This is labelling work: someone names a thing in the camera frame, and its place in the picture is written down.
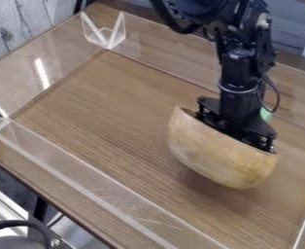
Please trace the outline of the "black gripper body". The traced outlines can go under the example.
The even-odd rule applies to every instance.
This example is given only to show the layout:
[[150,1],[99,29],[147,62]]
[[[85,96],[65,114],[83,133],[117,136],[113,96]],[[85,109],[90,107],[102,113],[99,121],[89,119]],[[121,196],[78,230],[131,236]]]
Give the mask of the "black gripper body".
[[259,151],[274,154],[277,131],[262,115],[266,87],[250,92],[221,91],[221,98],[199,96],[195,118],[215,131]]

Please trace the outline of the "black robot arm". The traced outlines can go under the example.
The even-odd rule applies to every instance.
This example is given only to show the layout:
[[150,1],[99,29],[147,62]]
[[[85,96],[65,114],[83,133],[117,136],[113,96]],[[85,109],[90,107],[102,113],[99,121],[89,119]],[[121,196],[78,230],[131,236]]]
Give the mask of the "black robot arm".
[[201,96],[198,120],[237,141],[273,153],[277,131],[267,116],[265,92],[277,84],[273,19],[265,0],[150,0],[169,28],[181,35],[195,31],[215,44],[222,67],[219,98]]

